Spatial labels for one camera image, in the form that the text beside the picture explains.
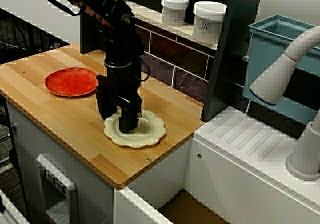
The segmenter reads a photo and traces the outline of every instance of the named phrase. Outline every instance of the white jar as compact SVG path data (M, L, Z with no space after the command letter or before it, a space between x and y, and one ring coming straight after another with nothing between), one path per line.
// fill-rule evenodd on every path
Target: white jar
M193 37L208 44L218 43L227 6L218 2L199 1L194 7Z
M169 26L182 26L185 22L189 0L162 0L162 23Z

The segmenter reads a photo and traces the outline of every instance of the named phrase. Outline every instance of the tile backsplash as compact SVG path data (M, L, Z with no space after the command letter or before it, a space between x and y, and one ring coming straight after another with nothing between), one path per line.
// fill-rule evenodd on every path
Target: tile backsplash
M143 59L151 68L151 76L204 102L216 51L142 20L137 20L136 28L146 46ZM243 58L239 65L240 71L229 104L283 133L299 138L305 125L243 96L248 59Z

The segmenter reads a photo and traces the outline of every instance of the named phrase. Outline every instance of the blue plastic bin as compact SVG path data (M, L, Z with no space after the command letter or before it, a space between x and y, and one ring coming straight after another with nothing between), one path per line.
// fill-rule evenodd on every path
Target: blue plastic bin
M303 124L313 121L318 110L286 97L282 97L277 105L270 106L251 93L250 85L284 53L297 36L312 27L314 26L281 15L274 15L249 25L253 35L243 95ZM320 76L320 45L310 50L299 61L297 68Z

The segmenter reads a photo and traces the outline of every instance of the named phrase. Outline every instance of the jar lid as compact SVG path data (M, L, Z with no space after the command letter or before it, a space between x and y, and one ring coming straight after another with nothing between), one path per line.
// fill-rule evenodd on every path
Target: jar lid
M189 6L189 0L162 0L162 5L173 9L186 9Z
M213 1L199 1L194 4L194 14L209 20L223 21L227 5Z

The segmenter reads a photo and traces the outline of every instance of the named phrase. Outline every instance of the plate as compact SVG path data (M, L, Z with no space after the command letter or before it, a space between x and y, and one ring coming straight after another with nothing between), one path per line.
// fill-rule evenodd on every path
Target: plate
M71 67L58 70L46 77L46 88L60 96L81 96L93 92L98 86L97 74L86 68Z
M119 130L119 118L121 112L114 113L104 122L104 133L117 145L141 148L157 144L165 135L166 129L164 121L151 111L143 111L139 119L137 128L129 133L122 133Z

